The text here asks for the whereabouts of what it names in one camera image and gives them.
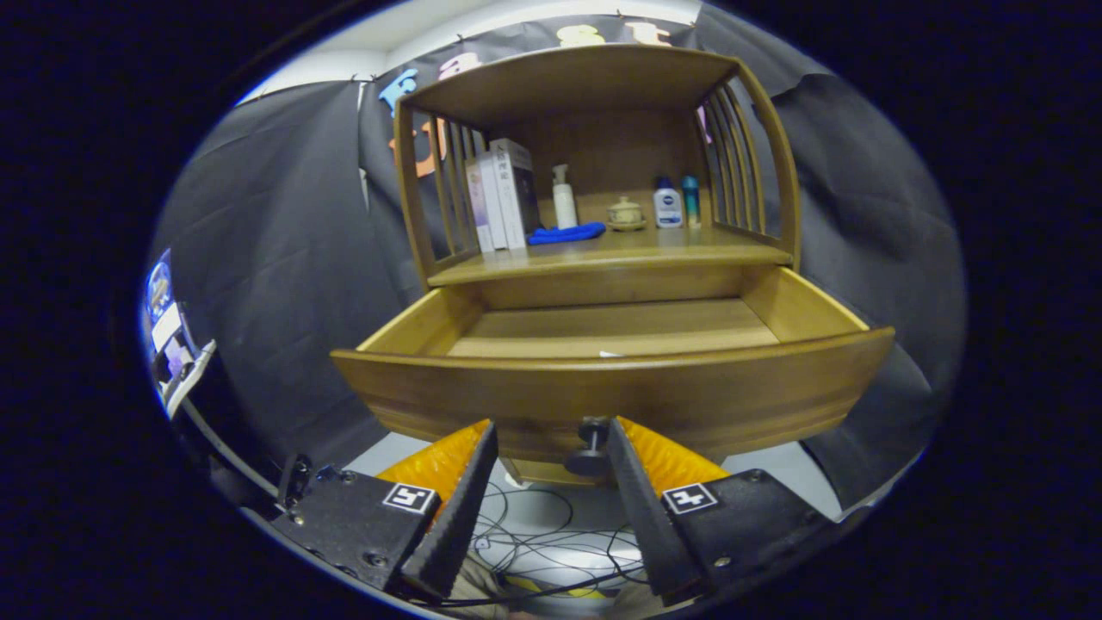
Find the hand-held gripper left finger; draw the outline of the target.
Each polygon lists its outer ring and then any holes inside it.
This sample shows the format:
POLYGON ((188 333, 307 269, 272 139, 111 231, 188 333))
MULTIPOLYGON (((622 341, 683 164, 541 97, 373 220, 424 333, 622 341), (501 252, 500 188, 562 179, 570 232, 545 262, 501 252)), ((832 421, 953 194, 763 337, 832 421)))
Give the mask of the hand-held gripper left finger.
POLYGON ((381 474, 332 466, 288 482, 272 527, 354 580, 417 601, 442 601, 466 558, 498 459, 489 418, 381 474))

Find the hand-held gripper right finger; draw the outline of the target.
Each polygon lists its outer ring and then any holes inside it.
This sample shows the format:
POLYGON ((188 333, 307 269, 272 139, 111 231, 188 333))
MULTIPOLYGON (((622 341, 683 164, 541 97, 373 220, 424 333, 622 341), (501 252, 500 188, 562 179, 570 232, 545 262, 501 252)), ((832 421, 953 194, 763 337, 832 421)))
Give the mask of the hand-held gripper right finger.
POLYGON ((666 605, 748 592, 841 530, 760 468, 730 474, 631 420, 611 420, 606 447, 651 592, 666 605))

